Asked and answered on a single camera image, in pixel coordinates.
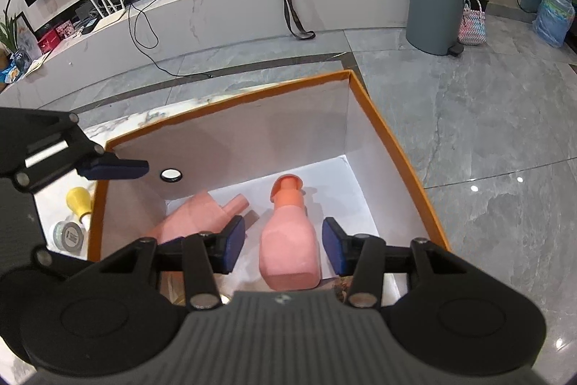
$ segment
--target red box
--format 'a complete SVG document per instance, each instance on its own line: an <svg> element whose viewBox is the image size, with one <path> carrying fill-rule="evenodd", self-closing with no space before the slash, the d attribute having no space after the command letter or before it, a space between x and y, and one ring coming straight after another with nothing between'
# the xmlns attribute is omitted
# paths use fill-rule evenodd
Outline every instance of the red box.
<svg viewBox="0 0 577 385"><path fill-rule="evenodd" d="M56 29L52 29L38 41L38 46L42 54L46 54L56 48L61 41L58 33L56 33Z"/></svg>

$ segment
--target orange pump nozzle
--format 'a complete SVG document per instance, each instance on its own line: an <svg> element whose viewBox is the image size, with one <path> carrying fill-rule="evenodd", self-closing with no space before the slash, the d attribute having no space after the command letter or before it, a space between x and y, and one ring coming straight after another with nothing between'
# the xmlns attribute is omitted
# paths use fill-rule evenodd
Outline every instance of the orange pump nozzle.
<svg viewBox="0 0 577 385"><path fill-rule="evenodd" d="M270 191L270 202L275 203L275 209L282 206L298 206L305 208L305 199L301 193L302 180L296 175L283 175Z"/></svg>

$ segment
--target picture frame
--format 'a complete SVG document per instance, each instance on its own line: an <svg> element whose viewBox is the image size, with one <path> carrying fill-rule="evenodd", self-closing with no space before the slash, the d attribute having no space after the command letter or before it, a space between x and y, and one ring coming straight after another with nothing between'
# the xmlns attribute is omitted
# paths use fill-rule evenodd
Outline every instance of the picture frame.
<svg viewBox="0 0 577 385"><path fill-rule="evenodd" d="M30 59L34 61L42 56L42 51L38 46L38 40L34 35L34 30L30 26L24 12L20 12L16 17L16 38L19 49L27 52Z"/></svg>

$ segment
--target pink bottle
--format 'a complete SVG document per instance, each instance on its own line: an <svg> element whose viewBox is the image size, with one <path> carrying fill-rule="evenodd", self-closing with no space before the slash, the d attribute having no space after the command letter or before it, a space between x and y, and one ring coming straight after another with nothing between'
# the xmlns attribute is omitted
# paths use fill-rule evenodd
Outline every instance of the pink bottle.
<svg viewBox="0 0 577 385"><path fill-rule="evenodd" d="M163 244L178 237L197 234L198 232L221 232L230 220L242 213L249 206L246 198L238 194L223 207L204 190L189 198L175 210L148 237L155 237Z"/></svg>
<svg viewBox="0 0 577 385"><path fill-rule="evenodd" d="M299 177L283 175L270 192L275 212L260 237L259 269L273 290L312 289L321 280L317 236L301 189Z"/></svg>

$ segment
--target yellow rubber bulb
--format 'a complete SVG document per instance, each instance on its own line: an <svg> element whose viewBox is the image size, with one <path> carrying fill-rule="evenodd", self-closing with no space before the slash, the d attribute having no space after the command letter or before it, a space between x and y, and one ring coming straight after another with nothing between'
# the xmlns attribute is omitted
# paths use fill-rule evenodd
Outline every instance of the yellow rubber bulb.
<svg viewBox="0 0 577 385"><path fill-rule="evenodd" d="M81 186L71 189L66 194L66 205L79 219L82 219L86 214L92 213L90 193Z"/></svg>

